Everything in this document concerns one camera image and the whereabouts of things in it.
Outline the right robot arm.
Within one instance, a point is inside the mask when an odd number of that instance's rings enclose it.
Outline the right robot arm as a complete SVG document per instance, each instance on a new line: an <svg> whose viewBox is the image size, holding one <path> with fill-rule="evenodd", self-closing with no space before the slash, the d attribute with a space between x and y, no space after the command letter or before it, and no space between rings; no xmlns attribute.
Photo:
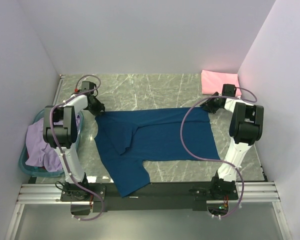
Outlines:
<svg viewBox="0 0 300 240"><path fill-rule="evenodd" d="M211 197L220 200L237 193L239 167L247 152L262 136L264 107L246 103L241 99L220 96L217 92L200 107L211 114L219 109L232 113L228 130L229 148L209 187Z"/></svg>

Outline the blue t shirt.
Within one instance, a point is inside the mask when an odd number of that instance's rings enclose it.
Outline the blue t shirt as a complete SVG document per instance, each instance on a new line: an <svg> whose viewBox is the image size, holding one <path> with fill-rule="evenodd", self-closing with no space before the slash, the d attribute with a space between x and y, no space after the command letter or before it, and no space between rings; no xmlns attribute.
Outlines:
<svg viewBox="0 0 300 240"><path fill-rule="evenodd" d="M108 111L95 117L101 162L122 197L150 183L144 161L194 160L190 153L219 159L208 113L199 107L187 111Z"/></svg>

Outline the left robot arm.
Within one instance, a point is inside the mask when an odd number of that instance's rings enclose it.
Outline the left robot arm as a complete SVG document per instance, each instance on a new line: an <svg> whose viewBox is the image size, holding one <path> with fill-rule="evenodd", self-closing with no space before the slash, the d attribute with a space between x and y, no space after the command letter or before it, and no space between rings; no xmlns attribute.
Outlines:
<svg viewBox="0 0 300 240"><path fill-rule="evenodd" d="M103 197L90 187L76 149L78 128L76 117L82 110L93 115L105 111L93 90L75 93L57 105L48 105L43 115L43 140L57 153L65 172L62 192L69 198L84 201L88 197L103 201Z"/></svg>

